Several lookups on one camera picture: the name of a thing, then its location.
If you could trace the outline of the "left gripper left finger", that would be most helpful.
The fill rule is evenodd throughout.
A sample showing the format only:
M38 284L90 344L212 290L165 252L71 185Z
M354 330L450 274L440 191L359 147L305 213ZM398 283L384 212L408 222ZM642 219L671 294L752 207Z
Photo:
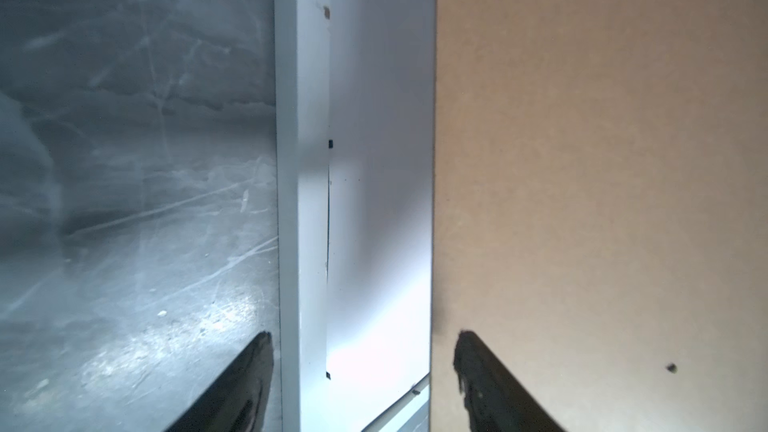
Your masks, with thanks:
M273 371L272 335L262 331L167 431L261 431Z

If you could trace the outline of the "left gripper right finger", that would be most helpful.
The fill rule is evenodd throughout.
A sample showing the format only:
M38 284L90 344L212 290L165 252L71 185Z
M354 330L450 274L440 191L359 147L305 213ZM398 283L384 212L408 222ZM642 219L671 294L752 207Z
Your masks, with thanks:
M459 333L453 367L472 432L564 432L475 332Z

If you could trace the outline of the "brown cardboard backing board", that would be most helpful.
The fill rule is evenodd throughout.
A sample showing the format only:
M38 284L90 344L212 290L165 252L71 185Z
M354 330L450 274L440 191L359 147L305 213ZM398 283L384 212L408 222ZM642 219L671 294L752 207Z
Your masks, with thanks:
M767 427L767 0L437 0L430 426Z

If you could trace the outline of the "white picture frame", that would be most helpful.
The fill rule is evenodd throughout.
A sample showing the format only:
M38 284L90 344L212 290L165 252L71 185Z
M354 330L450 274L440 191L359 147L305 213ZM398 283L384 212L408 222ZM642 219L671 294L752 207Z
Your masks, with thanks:
M275 0L283 427L329 429L331 0ZM429 372L360 431L422 431Z

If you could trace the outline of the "photo of framed pictures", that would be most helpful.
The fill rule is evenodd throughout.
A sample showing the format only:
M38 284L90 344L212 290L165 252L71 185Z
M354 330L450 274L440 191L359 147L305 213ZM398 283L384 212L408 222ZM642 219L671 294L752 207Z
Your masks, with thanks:
M331 0L332 431L429 372L436 0Z

